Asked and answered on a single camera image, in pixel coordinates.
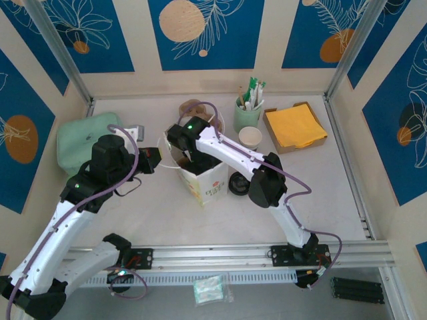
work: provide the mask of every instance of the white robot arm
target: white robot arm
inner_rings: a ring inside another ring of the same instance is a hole
[[[227,137],[221,136],[222,141],[218,140],[213,126],[206,127],[199,136],[200,138],[195,141],[195,147],[198,151],[227,163],[230,167],[239,171],[248,181],[251,181],[254,173],[262,167],[261,164],[255,162],[255,159],[265,161],[263,154],[246,149]],[[229,145],[233,145],[235,148],[249,153],[252,158],[243,156]],[[292,216],[288,213],[288,208],[285,206],[285,198],[286,194],[283,193],[278,200],[278,206],[269,206],[269,210],[286,234],[288,243],[302,248],[310,239],[311,234],[298,227]]]
[[[137,140],[138,130],[133,132],[135,136],[127,135],[128,140]],[[68,180],[52,219],[28,256],[10,276],[0,277],[0,295],[9,299],[9,310],[13,302],[37,320],[50,320],[88,278],[108,267],[121,266],[131,243],[115,234],[106,236],[82,258],[61,264],[80,232],[113,195],[115,186],[139,173],[153,173],[160,162],[158,148],[141,148],[134,155],[128,152],[126,142],[119,135],[99,138],[92,147],[91,160]]]
[[[241,173],[250,181],[249,198],[256,205],[268,208],[286,234],[292,252],[290,259],[294,259],[295,264],[306,265],[316,256],[318,238],[302,227],[295,210],[286,203],[288,189],[284,175],[279,173],[282,164],[275,153],[263,155],[249,150],[221,135],[199,117],[191,118],[183,127],[170,127],[167,140],[182,150],[200,171],[223,161]]]
[[[223,135],[218,136],[214,127],[198,117],[193,117],[184,127],[169,128],[167,140],[201,169],[223,161],[239,171],[250,181],[250,199],[268,208],[284,230],[289,243],[286,255],[290,253],[286,256],[287,263],[313,265],[318,238],[302,227],[294,210],[290,212],[290,204],[285,203],[287,187],[285,177],[275,170],[282,170],[276,154],[265,156]],[[107,190],[131,173],[132,162],[137,163],[133,173],[136,175],[153,173],[160,160],[158,148],[146,148],[139,149],[138,161],[135,161],[125,140],[118,135],[102,136],[92,148],[91,161],[68,180],[61,202],[34,248],[10,276],[0,277],[0,294],[7,299],[12,296],[10,301],[37,320],[50,320],[84,281],[100,270],[122,263],[131,243],[112,234],[92,252],[66,266],[61,265],[74,239],[113,195],[113,191]],[[74,211],[82,200],[104,191],[104,195]]]

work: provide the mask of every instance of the yellow paper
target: yellow paper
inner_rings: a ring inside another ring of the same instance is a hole
[[[306,104],[267,112],[266,115],[282,147],[295,145],[297,148],[304,148],[328,136]]]

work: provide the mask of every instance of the clear plastic bag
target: clear plastic bag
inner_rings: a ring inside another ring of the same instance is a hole
[[[228,285],[227,275],[216,275],[194,281],[195,305],[213,302],[233,302],[234,297]]]

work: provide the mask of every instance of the paper cup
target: paper cup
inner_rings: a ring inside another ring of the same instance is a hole
[[[244,127],[239,132],[239,142],[250,150],[256,150],[262,140],[262,133],[255,127]]]

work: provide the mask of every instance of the green pouch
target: green pouch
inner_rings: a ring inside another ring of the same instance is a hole
[[[101,136],[111,134],[107,129],[110,124],[123,126],[119,116],[112,112],[64,123],[56,139],[58,165],[69,176],[75,175],[91,159],[92,145]]]

